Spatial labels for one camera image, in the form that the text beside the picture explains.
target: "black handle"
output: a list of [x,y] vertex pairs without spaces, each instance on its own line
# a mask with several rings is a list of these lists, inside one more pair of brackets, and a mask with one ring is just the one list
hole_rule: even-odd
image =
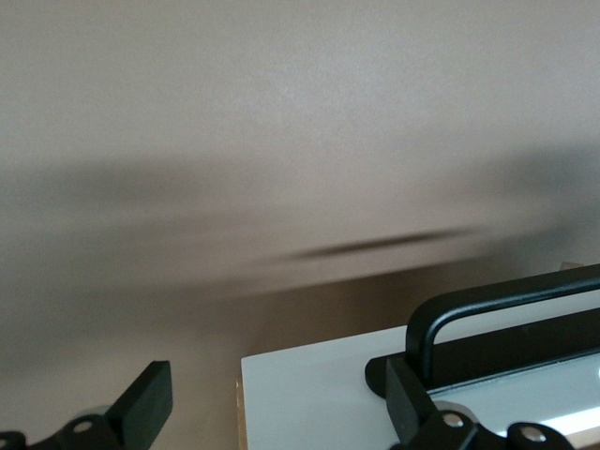
[[427,386],[433,342],[448,323],[477,314],[600,289],[600,264],[439,295],[421,305],[406,331],[406,362]]

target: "gray wall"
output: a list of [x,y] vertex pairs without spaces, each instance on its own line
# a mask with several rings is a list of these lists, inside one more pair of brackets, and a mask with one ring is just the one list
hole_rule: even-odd
[[[156,448],[233,446],[199,406],[233,384],[198,367],[236,370],[268,314],[232,299],[597,263],[599,41],[584,1],[3,2],[0,428],[37,439],[170,358]],[[293,256],[422,232],[450,233]],[[215,324],[224,298],[251,319]]]

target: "curved black handle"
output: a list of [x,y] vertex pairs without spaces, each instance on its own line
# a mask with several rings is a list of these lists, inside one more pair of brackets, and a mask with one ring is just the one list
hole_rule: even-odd
[[600,289],[600,264],[490,284],[433,297],[411,316],[406,330],[406,362],[428,386],[433,374],[433,341],[457,319]]

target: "wooden edge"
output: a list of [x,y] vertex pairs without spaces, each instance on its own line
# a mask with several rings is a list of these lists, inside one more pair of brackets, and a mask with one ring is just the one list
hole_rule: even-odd
[[246,409],[244,407],[244,384],[242,377],[235,380],[235,393],[237,396],[237,439],[240,450],[248,450],[248,436],[246,434]]

